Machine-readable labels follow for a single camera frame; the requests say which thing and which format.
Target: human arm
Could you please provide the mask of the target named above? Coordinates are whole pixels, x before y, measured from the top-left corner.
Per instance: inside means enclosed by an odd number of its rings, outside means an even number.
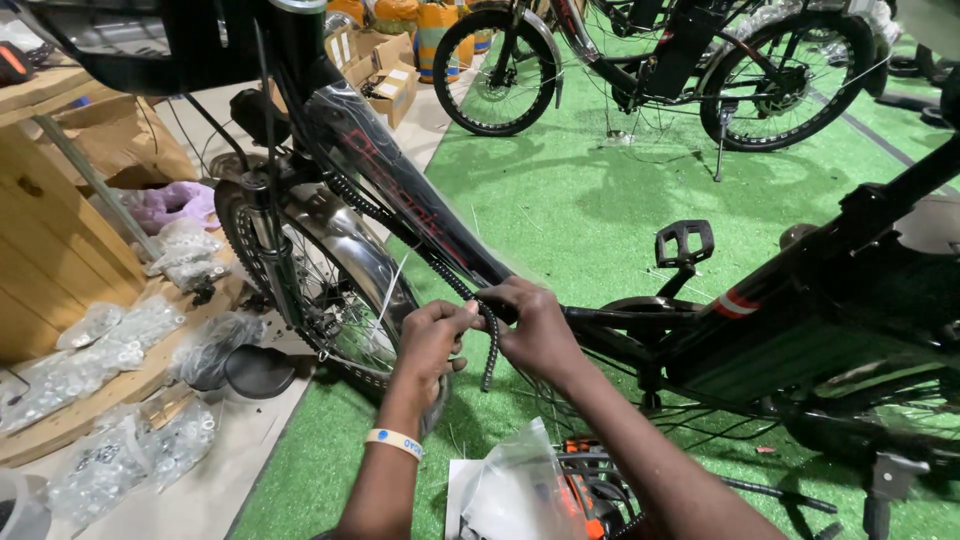
[[[463,369],[458,336],[476,317],[477,304],[456,307],[434,301],[403,321],[396,366],[380,405],[375,429],[420,440],[420,417],[439,391],[438,379]],[[333,532],[334,540],[410,538],[418,461],[403,450],[367,443],[347,507]]]
[[[684,454],[640,414],[580,351],[557,299],[520,278],[477,293],[514,307],[515,329],[500,327],[503,355],[547,382],[580,413],[667,538],[784,538],[730,488]],[[475,328],[484,328],[477,321]]]

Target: down tube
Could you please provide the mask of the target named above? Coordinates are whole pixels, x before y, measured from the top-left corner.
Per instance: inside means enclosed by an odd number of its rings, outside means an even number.
[[[464,226],[437,188],[403,155],[376,112],[346,81],[315,90],[306,112],[335,134],[338,148],[356,169],[454,269],[477,286],[500,284],[513,274]]]

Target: kickstand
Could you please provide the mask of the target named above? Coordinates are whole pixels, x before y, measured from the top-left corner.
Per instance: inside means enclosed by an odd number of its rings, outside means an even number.
[[[890,501],[906,499],[913,480],[929,472],[930,466],[925,461],[876,453],[874,476],[863,501],[863,530],[870,540],[887,540],[890,536]]]
[[[733,120],[733,114],[736,112],[736,101],[721,101],[720,102],[720,148],[717,150],[717,172],[713,175],[714,182],[723,181],[723,174],[721,173],[721,161],[723,161],[723,141],[727,138],[727,126],[730,125],[730,121]]]

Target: parked bicycle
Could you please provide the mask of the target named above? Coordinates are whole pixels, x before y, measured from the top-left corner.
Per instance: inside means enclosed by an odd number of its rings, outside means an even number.
[[[459,43],[478,31],[499,31],[472,83],[434,78],[444,110],[473,134],[516,135],[540,118],[555,94],[560,106],[563,61],[553,36],[527,14],[530,1],[472,3],[472,12],[437,47],[435,64],[471,69],[457,60]],[[769,151],[795,144],[835,120],[861,89],[882,92],[882,69],[870,72],[882,60],[870,26],[860,14],[843,12],[842,3],[786,2],[764,13],[756,13],[764,0],[747,0],[736,8],[730,0],[671,0],[665,6],[663,0],[591,3],[611,20],[618,36],[662,30],[652,52],[607,57],[569,1],[552,1],[567,44],[611,85],[620,110],[699,102],[708,135],[733,150]],[[725,30],[739,15],[752,12],[735,32]],[[703,61],[715,37],[723,45]],[[811,41],[821,45],[811,46]],[[831,59],[825,54],[828,45],[843,57]],[[525,60],[509,54],[517,48],[536,55]],[[693,86],[688,85],[691,77],[697,80]]]
[[[567,0],[552,1],[565,13]],[[318,23],[325,0],[15,5],[38,33],[120,91],[171,95],[254,78],[268,87],[273,77],[290,123],[267,96],[245,94],[248,99],[238,103],[243,110],[232,117],[269,149],[269,159],[246,167],[238,182],[217,185],[217,215],[258,289],[321,361],[358,387],[384,391],[402,320],[418,306],[396,261],[361,214],[412,246],[464,299],[474,298],[474,287],[514,274],[457,219],[326,56],[324,26]],[[515,8],[503,3],[478,16],[500,24]],[[524,23],[517,35],[539,35],[534,43],[543,47],[547,41],[532,14],[520,15]],[[694,10],[690,16],[714,15]],[[148,27],[155,37],[160,29],[165,53],[94,49],[118,20],[131,23],[122,38]],[[565,20],[572,30],[579,28],[575,17]],[[811,22],[838,32],[861,24],[839,12],[803,12],[769,27],[754,43]],[[681,36],[681,29],[674,36]],[[577,46],[592,55],[587,43]],[[790,43],[796,48],[793,37]],[[721,63],[741,59],[747,50],[754,49],[737,46],[731,53],[736,56]],[[861,51],[851,51],[851,62],[862,62],[856,58]],[[623,73],[600,56],[593,62],[600,71]],[[762,93],[772,100],[786,87],[780,84],[806,79],[804,72],[774,68],[780,82],[772,75],[763,79]],[[957,122],[960,72],[950,79],[944,116]],[[279,134],[288,133],[291,124],[294,151],[285,152],[278,147]],[[213,125],[243,156],[236,141]],[[378,196],[355,181],[354,171],[334,152],[346,156]],[[726,410],[783,424],[808,448],[859,466],[874,464],[881,482],[886,475],[896,477],[902,496],[909,482],[901,482],[901,474],[933,470],[960,479],[960,203],[930,195],[958,173],[955,135],[889,184],[862,184],[825,225],[788,230],[779,254],[707,306],[675,296],[713,252],[709,224],[677,222],[657,234],[658,267],[677,270],[660,291],[601,308],[565,307],[566,320],[585,354],[636,376],[642,409],[651,416],[676,412],[661,406],[660,392],[669,391],[692,400],[681,410]],[[694,235],[701,247],[691,250]],[[516,320],[505,307],[482,305],[481,313],[492,329],[494,315]],[[485,390],[492,383],[497,343],[494,331]],[[423,433],[436,426],[449,396],[447,376],[440,385]],[[867,509],[870,520],[882,521],[889,516],[885,505],[899,492],[877,489]]]

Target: concrete floor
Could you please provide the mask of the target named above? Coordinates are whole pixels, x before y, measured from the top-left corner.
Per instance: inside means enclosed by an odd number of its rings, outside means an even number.
[[[229,120],[230,98],[247,87],[255,87],[255,84],[226,86],[194,95],[214,118],[226,123]],[[231,151],[218,135],[209,140],[204,151],[207,140],[215,132],[185,100],[161,103],[156,106],[156,112],[184,146],[198,171],[201,171],[200,160],[190,142],[196,147],[196,151],[204,156],[207,164],[214,157]],[[437,102],[433,87],[419,85],[416,100],[396,130],[396,139],[421,171],[433,158],[449,123],[449,118]],[[251,138],[236,124],[230,123],[226,129],[246,152],[266,154],[263,148],[254,147]],[[381,238],[386,238],[387,232],[379,224],[372,225]],[[276,313],[270,313],[266,317],[275,322],[270,326],[272,333],[269,334],[267,346],[289,354],[310,353],[307,345],[291,332],[273,330],[284,327]],[[143,487],[134,488],[107,517],[79,534],[69,524],[55,520],[47,539],[223,538],[254,486],[306,387],[306,380],[297,380],[281,396],[255,405],[229,400],[212,403],[212,412],[220,419],[219,431],[213,449],[194,470],[163,494]],[[35,476],[33,481],[44,481],[43,479],[48,479],[57,472],[71,452],[72,446],[20,467],[19,470],[28,476]]]

